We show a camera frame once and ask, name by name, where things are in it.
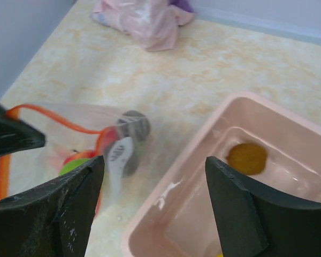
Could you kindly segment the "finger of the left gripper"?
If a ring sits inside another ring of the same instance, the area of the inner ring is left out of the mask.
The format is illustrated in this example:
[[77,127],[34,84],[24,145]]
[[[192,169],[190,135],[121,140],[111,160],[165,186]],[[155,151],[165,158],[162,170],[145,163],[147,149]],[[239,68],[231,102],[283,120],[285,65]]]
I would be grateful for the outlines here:
[[45,135],[17,119],[6,116],[6,109],[0,105],[0,157],[23,150],[45,146]]

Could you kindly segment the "pink plastic bin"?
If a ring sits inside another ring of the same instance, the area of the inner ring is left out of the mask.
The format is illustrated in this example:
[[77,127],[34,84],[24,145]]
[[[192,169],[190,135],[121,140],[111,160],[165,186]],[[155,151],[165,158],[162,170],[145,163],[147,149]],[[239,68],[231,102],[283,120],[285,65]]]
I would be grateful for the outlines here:
[[260,182],[321,202],[321,127],[250,92],[229,96],[175,160],[128,225],[124,256],[218,256],[205,160],[235,145],[268,152]]

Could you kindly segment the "green apple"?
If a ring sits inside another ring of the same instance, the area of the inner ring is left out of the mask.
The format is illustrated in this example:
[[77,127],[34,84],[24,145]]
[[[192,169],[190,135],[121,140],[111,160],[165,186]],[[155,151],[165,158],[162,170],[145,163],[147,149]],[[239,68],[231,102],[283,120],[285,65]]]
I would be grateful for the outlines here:
[[62,176],[64,174],[72,171],[73,169],[79,167],[80,165],[84,164],[88,160],[89,160],[89,158],[78,158],[78,159],[74,159],[74,160],[67,162],[61,168],[59,175]]

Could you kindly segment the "brown kiwi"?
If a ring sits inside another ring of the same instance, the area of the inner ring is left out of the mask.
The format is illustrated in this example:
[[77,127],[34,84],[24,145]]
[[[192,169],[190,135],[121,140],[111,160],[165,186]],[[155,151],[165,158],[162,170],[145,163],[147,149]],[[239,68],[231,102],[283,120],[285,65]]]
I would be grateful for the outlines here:
[[255,143],[241,143],[230,149],[227,164],[241,174],[252,176],[264,171],[268,151]]

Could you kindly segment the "small red apple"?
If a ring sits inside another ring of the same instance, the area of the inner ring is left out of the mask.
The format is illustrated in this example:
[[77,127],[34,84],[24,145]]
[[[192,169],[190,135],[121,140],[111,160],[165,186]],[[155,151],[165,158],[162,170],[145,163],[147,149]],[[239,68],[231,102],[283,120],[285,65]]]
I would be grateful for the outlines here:
[[81,158],[93,158],[94,156],[96,156],[96,152],[91,149],[84,150],[81,152],[75,151],[72,155],[70,155],[69,157],[67,157],[65,159],[65,161],[63,162],[63,165],[66,165],[70,161],[74,161],[74,160],[81,159]]

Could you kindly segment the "dark plum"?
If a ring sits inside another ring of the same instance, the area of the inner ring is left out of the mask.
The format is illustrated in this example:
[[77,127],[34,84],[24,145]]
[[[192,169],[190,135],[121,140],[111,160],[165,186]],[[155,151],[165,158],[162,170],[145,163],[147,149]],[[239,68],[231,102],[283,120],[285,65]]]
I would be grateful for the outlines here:
[[151,125],[146,115],[136,110],[129,110],[117,120],[120,135],[133,137],[137,141],[146,141]]

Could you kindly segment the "large red apple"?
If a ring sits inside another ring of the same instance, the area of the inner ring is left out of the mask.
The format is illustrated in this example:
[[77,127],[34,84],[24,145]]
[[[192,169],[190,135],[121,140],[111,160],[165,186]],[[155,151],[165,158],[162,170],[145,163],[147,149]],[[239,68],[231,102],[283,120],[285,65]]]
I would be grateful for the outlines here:
[[108,127],[100,140],[100,149],[105,150],[109,145],[119,139],[118,132],[114,126]]

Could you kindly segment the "clear zip top bag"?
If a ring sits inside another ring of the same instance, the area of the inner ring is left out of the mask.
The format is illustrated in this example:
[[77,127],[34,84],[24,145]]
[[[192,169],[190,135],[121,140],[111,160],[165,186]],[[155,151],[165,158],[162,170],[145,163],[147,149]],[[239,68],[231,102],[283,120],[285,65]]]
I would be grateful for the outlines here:
[[[117,120],[125,112],[118,107],[74,103],[25,103],[6,109],[7,117],[42,132],[46,142],[41,148],[0,157],[0,200],[60,177],[67,157],[91,149],[105,162],[96,207],[97,211],[105,210],[117,201],[123,186],[139,168],[149,138],[137,141],[120,135]],[[101,137],[112,126],[119,139],[101,150]]]

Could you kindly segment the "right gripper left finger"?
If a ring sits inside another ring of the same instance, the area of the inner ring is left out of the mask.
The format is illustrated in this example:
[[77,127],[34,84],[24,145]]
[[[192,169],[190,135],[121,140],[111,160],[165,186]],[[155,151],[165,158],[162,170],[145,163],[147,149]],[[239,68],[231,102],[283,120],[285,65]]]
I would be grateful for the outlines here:
[[97,156],[0,201],[0,256],[84,256],[104,176]]

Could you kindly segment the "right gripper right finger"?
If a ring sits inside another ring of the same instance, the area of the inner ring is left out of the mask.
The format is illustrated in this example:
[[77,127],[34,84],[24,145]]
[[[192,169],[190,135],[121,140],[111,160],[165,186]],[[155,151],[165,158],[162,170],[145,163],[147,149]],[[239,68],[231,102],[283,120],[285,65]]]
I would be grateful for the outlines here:
[[210,156],[205,174],[223,256],[321,256],[321,203],[276,190]]

